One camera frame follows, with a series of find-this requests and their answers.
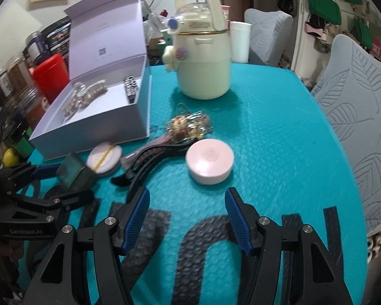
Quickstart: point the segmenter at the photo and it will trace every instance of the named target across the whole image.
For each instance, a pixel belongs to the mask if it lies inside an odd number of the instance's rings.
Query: black hair clip
[[[142,150],[132,165],[120,176],[111,178],[112,184],[129,187],[127,203],[130,203],[137,189],[143,184],[148,174],[162,160],[168,157],[184,157],[187,150],[197,139],[181,144],[159,144]]]

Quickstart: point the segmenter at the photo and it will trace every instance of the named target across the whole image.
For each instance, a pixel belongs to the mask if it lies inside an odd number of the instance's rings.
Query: leaf-patterned fabric
[[[381,62],[340,34],[312,94],[350,160],[367,234],[376,234],[381,231]]]
[[[250,55],[252,52],[265,65],[276,67],[291,34],[292,16],[283,11],[263,12],[247,9],[244,21],[252,24]]]

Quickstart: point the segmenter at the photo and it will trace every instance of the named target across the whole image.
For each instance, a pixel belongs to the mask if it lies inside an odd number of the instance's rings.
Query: hanging bag
[[[277,6],[279,10],[296,17],[298,14],[298,0],[278,0]]]

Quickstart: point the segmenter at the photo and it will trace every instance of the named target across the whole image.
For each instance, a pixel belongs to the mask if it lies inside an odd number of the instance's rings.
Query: teal table
[[[122,263],[135,304],[237,303],[248,266],[228,231],[224,192],[230,186],[278,224],[313,225],[344,271],[354,304],[360,304],[367,238],[359,193],[337,137],[295,74],[234,64],[230,90],[210,101],[184,96],[175,73],[166,73],[164,67],[153,67],[152,75],[151,138],[163,133],[163,121],[173,116],[178,103],[184,103],[191,111],[204,110],[211,117],[210,137],[225,141],[234,151],[235,162],[229,178],[214,186],[195,183],[180,158],[161,163],[151,173],[145,184],[151,193],[150,210],[136,249]],[[122,145],[123,151],[145,142]],[[38,152],[31,161],[43,163]],[[40,193],[55,182],[42,181]],[[71,212],[69,223],[75,227],[96,224],[125,203],[127,189],[112,185],[110,177],[94,189],[96,203]],[[284,256],[276,304],[284,304],[288,262]],[[98,292],[91,254],[88,280],[95,304]],[[24,261],[20,283],[26,287],[28,281]]]

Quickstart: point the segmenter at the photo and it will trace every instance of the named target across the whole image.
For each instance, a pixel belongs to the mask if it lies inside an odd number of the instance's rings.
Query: open gift box
[[[65,10],[71,18],[69,75],[30,137],[44,159],[149,136],[151,72],[142,29],[141,0],[82,0]],[[133,75],[138,92],[129,104],[123,79]],[[62,106],[73,85],[105,80],[106,94],[65,121]]]

